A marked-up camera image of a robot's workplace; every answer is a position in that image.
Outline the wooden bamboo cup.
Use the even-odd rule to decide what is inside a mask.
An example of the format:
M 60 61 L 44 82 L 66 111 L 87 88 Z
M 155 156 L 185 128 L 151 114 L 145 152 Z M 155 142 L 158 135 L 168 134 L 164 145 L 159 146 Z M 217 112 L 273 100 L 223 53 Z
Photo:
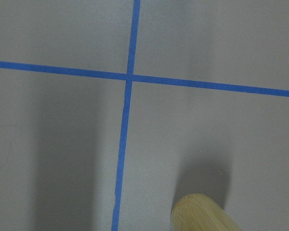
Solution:
M 210 197 L 192 193 L 176 202 L 170 215 L 172 231 L 240 231 L 241 228 Z

